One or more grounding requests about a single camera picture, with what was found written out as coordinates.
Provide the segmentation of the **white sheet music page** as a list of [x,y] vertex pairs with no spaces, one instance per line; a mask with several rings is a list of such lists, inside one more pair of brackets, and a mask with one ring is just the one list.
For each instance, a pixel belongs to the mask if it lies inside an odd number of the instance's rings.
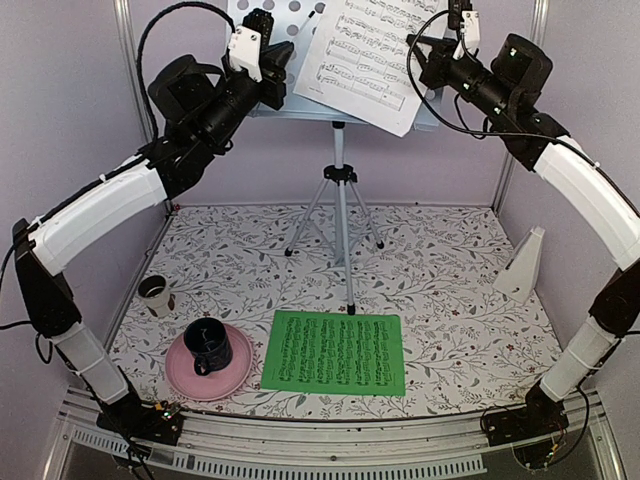
[[408,76],[407,36],[444,1],[327,1],[294,92],[397,137],[412,128],[421,100]]

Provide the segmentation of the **green sheet music page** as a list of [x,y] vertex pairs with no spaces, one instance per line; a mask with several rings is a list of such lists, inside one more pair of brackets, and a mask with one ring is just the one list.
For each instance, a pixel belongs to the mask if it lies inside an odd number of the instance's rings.
[[261,387],[311,394],[405,396],[400,317],[276,312]]

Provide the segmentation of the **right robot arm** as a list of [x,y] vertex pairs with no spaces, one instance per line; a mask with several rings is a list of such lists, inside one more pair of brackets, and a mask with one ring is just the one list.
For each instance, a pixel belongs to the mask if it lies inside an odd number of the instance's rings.
[[529,40],[511,34],[489,67],[453,39],[408,35],[408,57],[421,68],[412,85],[450,87],[487,118],[527,170],[553,186],[607,247],[618,270],[596,296],[588,316],[557,362],[526,395],[517,427],[537,436],[559,404],[624,338],[639,316],[639,212],[613,181],[551,116],[535,103],[553,63]]

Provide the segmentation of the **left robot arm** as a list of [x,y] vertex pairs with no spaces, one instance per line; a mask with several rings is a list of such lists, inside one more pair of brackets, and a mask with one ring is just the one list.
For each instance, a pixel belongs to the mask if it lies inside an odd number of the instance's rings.
[[148,426],[148,412],[124,374],[82,322],[64,279],[82,251],[138,213],[194,187],[207,166],[232,147],[245,117],[263,103],[278,110],[286,96],[290,41],[262,47],[231,41],[222,66],[183,55],[160,71],[148,95],[165,119],[163,137],[142,147],[80,196],[33,222],[14,225],[15,271],[37,333],[93,389],[128,434]]

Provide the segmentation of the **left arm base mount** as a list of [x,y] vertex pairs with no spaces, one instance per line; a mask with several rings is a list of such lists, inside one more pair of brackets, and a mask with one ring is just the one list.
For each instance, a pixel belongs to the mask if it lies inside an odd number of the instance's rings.
[[151,406],[130,386],[119,400],[108,404],[97,399],[100,408],[96,425],[115,432],[126,440],[141,439],[176,446],[182,433],[184,417],[170,409],[166,401],[160,408]]

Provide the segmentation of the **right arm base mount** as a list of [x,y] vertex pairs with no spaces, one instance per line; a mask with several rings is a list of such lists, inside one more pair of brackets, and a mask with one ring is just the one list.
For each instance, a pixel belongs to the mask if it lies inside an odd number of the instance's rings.
[[480,428],[490,446],[505,445],[561,433],[569,427],[562,402],[545,395],[527,398],[521,407],[498,407],[482,414]]

